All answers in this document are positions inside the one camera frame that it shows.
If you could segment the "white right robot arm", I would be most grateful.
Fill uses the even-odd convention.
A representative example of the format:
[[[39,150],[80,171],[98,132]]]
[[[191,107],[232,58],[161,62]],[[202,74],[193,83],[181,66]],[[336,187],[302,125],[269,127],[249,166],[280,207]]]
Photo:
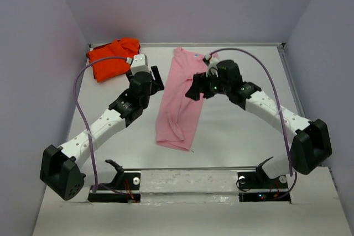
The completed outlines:
[[[291,172],[308,175],[332,155],[324,121],[311,121],[278,106],[259,86],[242,79],[234,61],[212,62],[206,72],[194,74],[185,95],[198,101],[216,94],[227,96],[231,103],[264,120],[290,145],[285,155],[272,156],[256,167],[254,180],[258,186],[268,187],[277,177]]]

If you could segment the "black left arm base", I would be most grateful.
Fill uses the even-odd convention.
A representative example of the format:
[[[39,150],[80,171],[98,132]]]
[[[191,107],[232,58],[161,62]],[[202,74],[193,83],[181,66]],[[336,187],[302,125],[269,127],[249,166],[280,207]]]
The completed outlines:
[[[99,185],[96,193],[89,190],[87,200],[91,203],[140,203],[140,171],[125,171],[119,180]]]

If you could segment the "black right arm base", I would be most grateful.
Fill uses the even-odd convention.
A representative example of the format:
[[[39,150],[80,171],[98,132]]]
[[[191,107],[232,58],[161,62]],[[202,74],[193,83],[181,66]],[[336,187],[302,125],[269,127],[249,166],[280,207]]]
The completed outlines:
[[[285,176],[259,181],[256,172],[241,171],[237,173],[237,177],[236,187],[239,189],[240,202],[291,202]]]

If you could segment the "pink t shirt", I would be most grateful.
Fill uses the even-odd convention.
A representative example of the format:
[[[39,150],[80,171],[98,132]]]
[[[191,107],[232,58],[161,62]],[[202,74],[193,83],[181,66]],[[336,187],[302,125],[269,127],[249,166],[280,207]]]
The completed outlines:
[[[203,54],[181,47],[174,49],[155,124],[158,145],[190,151],[204,100],[193,101],[185,94],[191,87],[193,75],[207,71],[203,58]]]

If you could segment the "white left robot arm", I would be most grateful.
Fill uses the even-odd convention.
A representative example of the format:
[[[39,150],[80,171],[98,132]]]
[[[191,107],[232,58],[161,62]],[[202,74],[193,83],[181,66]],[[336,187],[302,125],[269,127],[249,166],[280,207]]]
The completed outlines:
[[[128,80],[129,87],[88,129],[59,147],[49,145],[44,149],[40,179],[63,200],[71,200],[83,187],[93,186],[99,180],[111,189],[122,184],[124,169],[111,159],[105,162],[113,170],[106,173],[95,170],[93,175],[89,175],[83,173],[81,168],[107,140],[126,129],[143,114],[152,95],[164,90],[157,66],[131,73]]]

